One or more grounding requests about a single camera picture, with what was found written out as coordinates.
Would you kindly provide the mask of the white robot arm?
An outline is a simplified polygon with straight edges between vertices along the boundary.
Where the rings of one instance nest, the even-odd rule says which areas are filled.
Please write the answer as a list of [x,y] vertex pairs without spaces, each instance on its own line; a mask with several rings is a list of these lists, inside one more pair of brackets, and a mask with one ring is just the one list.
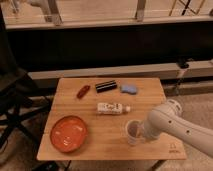
[[173,99],[155,106],[142,124],[143,137],[156,140],[165,132],[213,158],[213,130],[184,120],[182,112],[180,103]]

